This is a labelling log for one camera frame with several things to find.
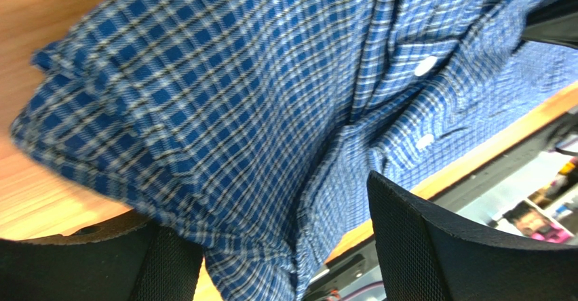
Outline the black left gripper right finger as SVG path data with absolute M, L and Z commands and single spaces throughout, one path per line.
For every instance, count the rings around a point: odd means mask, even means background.
M 388 300 L 576 300 L 577 248 L 478 224 L 377 172 L 367 182 Z

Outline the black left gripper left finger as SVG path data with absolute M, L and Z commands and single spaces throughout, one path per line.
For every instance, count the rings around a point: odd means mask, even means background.
M 2 300 L 192 300 L 202 246 L 135 212 L 69 236 L 1 240 Z

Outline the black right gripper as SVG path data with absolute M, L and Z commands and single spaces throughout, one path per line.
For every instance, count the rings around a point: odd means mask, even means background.
M 577 49 L 577 0 L 557 0 L 531 12 L 522 40 Z

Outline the blue checked long sleeve shirt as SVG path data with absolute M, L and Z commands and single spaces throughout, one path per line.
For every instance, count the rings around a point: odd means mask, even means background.
M 557 0 L 106 0 L 39 50 L 11 126 L 56 173 L 202 245 L 226 300 L 299 300 L 404 188 L 577 80 Z

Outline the background storage shelf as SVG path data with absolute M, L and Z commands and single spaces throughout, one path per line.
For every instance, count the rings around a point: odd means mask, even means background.
M 576 171 L 576 157 L 539 153 L 496 186 L 498 196 L 506 200 L 497 204 L 487 225 L 537 241 L 570 244 L 575 233 L 561 221 L 573 215 Z

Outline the aluminium rail frame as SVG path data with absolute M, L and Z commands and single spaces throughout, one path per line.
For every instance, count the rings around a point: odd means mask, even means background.
M 536 159 L 539 153 L 559 153 L 577 158 L 577 111 L 571 110 L 537 132 L 494 157 L 471 174 L 445 188 L 433 202 L 474 222 L 487 225 L 504 202 L 500 182 Z M 577 243 L 577 196 L 571 203 L 573 215 L 561 223 L 575 233 Z M 350 247 L 324 265 L 306 293 L 307 300 L 384 300 L 373 236 Z

